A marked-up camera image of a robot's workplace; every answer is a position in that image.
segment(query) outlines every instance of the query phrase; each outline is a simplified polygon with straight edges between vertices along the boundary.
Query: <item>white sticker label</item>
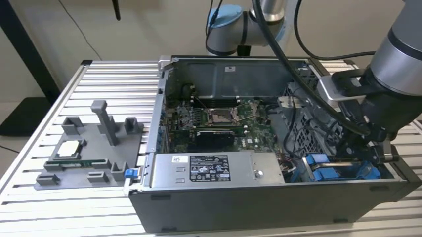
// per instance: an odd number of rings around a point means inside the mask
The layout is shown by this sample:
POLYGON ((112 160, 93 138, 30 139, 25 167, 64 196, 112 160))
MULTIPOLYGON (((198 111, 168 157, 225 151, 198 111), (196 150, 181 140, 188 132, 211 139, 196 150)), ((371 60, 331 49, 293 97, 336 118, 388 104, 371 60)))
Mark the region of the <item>white sticker label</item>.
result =
POLYGON ((236 71, 236 67, 225 67, 224 71, 225 72, 235 72, 236 71))
POLYGON ((172 156, 172 163, 186 163, 188 156, 172 156))

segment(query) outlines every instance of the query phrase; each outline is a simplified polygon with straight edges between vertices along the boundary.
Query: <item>floor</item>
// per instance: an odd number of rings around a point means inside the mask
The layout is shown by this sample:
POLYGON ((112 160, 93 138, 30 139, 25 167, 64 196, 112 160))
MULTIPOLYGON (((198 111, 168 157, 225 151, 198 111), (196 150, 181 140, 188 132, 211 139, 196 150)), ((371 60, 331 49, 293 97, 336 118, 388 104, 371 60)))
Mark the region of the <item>floor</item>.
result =
MULTIPOLYGON (((18 102, 0 103, 0 123, 5 120, 9 113, 13 111, 18 102)), ((4 137, 0 136, 0 145, 16 151, 24 147, 29 137, 4 137)), ((12 164, 17 153, 0 148, 0 178, 2 177, 9 165, 12 164)))

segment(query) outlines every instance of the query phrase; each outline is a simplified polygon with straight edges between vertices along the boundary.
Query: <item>motherboard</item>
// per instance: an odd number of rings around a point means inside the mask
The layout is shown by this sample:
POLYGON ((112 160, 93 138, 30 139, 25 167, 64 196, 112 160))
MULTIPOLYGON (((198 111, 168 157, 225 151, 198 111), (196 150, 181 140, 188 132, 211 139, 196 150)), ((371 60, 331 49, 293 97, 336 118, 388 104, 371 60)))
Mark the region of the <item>motherboard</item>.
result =
POLYGON ((190 152, 275 152, 280 147, 267 118, 275 104, 260 99, 193 97, 166 109, 168 150, 190 152))

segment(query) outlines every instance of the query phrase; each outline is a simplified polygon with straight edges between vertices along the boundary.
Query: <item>green circuit board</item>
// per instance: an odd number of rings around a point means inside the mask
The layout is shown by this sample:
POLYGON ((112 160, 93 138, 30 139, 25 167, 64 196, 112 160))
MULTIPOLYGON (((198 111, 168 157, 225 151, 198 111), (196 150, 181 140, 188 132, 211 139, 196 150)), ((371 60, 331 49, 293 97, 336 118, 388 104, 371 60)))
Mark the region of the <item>green circuit board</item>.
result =
POLYGON ((170 153, 194 152, 197 132, 229 131, 235 134, 233 142, 219 152, 253 150, 280 154, 264 105, 256 100, 243 99, 231 108, 197 108, 182 102, 166 110, 166 125, 170 153))

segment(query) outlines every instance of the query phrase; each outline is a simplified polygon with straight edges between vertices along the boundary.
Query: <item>open computer chassis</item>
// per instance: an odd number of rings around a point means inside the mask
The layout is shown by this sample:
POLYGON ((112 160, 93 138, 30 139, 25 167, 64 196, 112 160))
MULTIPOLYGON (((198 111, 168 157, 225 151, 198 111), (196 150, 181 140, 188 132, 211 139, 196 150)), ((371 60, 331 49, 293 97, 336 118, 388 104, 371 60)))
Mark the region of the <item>open computer chassis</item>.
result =
MULTIPOLYGON (((327 75, 319 62, 289 62, 316 89, 327 75)), ((361 170, 355 158, 357 166, 316 177, 317 160, 335 162, 341 128, 276 59, 173 56, 160 63, 148 155, 128 186, 148 232, 351 223, 420 185, 401 160, 361 170)))

